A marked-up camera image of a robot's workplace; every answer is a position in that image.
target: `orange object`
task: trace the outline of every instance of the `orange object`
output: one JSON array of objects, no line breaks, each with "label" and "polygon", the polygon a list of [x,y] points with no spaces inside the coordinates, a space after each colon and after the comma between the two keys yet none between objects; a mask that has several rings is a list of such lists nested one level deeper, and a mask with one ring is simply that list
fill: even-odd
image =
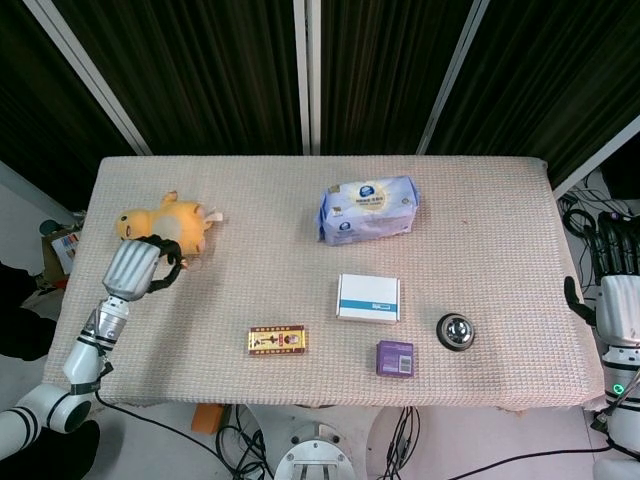
[{"label": "orange object", "polygon": [[219,403],[199,403],[193,414],[191,430],[207,435],[214,434],[222,425],[223,414],[224,405]]}]

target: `red and gold package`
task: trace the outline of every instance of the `red and gold package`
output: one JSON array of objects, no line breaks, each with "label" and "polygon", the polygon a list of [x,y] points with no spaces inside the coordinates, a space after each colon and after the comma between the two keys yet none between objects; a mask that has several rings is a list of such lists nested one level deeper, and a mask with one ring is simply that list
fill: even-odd
[{"label": "red and gold package", "polygon": [[307,338],[304,326],[252,327],[249,355],[294,355],[304,353]]}]

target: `yellow stuffed toy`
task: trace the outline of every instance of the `yellow stuffed toy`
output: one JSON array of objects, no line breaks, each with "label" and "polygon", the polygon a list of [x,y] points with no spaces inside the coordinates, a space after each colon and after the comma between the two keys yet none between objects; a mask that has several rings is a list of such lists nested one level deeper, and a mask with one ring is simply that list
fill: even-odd
[{"label": "yellow stuffed toy", "polygon": [[183,255],[196,255],[204,251],[204,232],[213,222],[221,222],[221,213],[206,214],[196,202],[178,202],[178,193],[167,193],[157,210],[127,210],[116,222],[120,238],[135,239],[158,235],[180,244]]}]

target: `blue label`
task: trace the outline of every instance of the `blue label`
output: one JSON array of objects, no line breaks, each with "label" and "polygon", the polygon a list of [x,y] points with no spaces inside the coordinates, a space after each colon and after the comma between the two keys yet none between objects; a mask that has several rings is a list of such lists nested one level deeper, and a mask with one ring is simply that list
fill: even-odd
[{"label": "blue label", "polygon": [[376,193],[376,191],[371,185],[360,187],[360,196],[363,198],[368,197],[369,195],[373,195],[374,193]]},{"label": "blue label", "polygon": [[358,310],[378,310],[381,312],[397,312],[395,303],[362,302],[360,300],[340,300],[341,308],[356,308]]}]

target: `black curtain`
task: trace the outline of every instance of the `black curtain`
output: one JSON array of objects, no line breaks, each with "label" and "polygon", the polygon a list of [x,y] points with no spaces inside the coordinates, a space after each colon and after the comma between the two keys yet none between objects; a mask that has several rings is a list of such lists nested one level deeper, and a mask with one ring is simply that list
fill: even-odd
[{"label": "black curtain", "polygon": [[640,1],[492,0],[428,154],[529,155],[557,186],[640,113]]},{"label": "black curtain", "polygon": [[0,2],[0,161],[86,208],[98,165],[133,151],[22,2]]},{"label": "black curtain", "polygon": [[149,147],[300,154],[291,0],[55,0]]},{"label": "black curtain", "polygon": [[323,0],[323,154],[415,154],[470,0]]}]

